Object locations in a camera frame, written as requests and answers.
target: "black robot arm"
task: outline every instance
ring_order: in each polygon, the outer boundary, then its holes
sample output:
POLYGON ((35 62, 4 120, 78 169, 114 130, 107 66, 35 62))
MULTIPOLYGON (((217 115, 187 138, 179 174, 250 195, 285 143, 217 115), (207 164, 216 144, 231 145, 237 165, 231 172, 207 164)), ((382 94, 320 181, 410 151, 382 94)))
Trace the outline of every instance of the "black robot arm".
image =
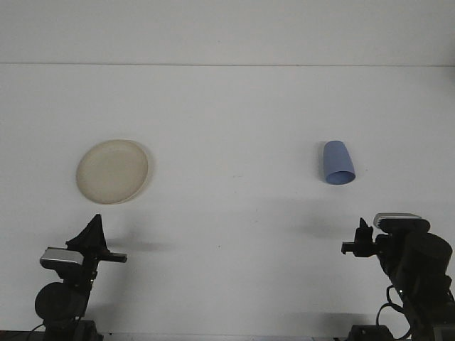
MULTIPOLYGON (((400 311, 409 322, 413 341, 454 341, 455 302, 446 275, 452 253, 449 243, 428 233, 429 222, 416 215, 381 213, 374 225, 384 234, 373 242, 373 228, 360 219, 354 242, 343 243, 341 251, 378 257, 402 299, 400 311)), ((349 340, 393 340, 390 333, 378 336, 378 328, 354 326, 349 340)))
POLYGON ((101 340, 93 321, 81 321, 87 309, 100 261, 124 263, 126 254, 114 254, 106 245, 101 215, 95 215, 67 248, 49 247, 40 258, 46 269, 55 270, 63 282, 45 286, 36 297, 35 310, 46 327, 45 341, 101 340))

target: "blue cup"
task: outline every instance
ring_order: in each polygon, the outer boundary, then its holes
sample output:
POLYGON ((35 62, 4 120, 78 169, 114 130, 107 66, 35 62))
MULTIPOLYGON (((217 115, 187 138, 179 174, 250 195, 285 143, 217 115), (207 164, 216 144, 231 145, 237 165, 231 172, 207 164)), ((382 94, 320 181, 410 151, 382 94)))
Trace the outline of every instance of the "blue cup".
POLYGON ((324 178, 332 185, 344 185, 355 179, 353 162, 341 141, 330 141, 323 152, 324 178))

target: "cup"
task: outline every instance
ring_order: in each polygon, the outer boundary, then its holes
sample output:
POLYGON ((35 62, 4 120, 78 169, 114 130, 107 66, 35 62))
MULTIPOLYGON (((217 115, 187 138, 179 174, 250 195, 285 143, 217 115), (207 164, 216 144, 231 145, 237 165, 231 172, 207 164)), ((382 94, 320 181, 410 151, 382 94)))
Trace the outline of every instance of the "cup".
POLYGON ((330 141, 323 152, 324 178, 332 185, 344 185, 355 179, 353 162, 342 141, 330 141))

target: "plate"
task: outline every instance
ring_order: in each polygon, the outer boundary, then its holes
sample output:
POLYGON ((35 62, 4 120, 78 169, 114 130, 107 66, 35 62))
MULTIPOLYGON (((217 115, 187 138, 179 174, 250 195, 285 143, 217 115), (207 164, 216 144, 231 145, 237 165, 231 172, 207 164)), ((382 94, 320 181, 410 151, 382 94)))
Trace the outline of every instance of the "plate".
POLYGON ((99 204, 133 198, 144 185, 149 162, 142 148, 129 140, 97 144, 79 162, 76 183, 80 192, 99 204))

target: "cable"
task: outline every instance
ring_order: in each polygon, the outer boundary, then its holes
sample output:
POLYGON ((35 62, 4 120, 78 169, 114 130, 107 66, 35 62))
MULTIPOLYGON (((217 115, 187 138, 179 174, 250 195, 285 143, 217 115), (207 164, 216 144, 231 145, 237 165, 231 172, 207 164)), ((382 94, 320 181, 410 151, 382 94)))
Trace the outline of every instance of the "cable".
POLYGON ((392 299, 390 298, 390 289, 392 289, 393 286, 388 286, 387 290, 385 291, 385 295, 387 297, 387 302, 390 304, 390 307, 393 308, 393 310, 397 311, 398 313, 404 314, 405 312, 403 311, 403 307, 399 306, 396 303, 392 302, 392 299))
POLYGON ((29 341, 29 340, 30 340, 31 334, 32 334, 35 330, 37 330, 39 327, 42 327, 42 326, 44 326, 44 323, 41 323, 40 325, 37 325, 36 327, 34 327, 34 329, 32 329, 30 332, 28 332, 26 341, 29 341))
MULTIPOLYGON (((391 307, 393 310, 397 311, 398 313, 404 314, 403 307, 399 306, 396 303, 392 302, 392 299, 390 298, 390 289, 393 288, 393 286, 388 286, 387 290, 385 292, 385 295, 387 296, 387 303, 384 303, 378 311, 378 314, 376 315, 376 326, 379 326, 379 315, 381 314, 381 311, 386 308, 386 307, 391 307)), ((411 335, 411 327, 409 327, 409 330, 399 338, 395 338, 395 340, 405 340, 411 335)))

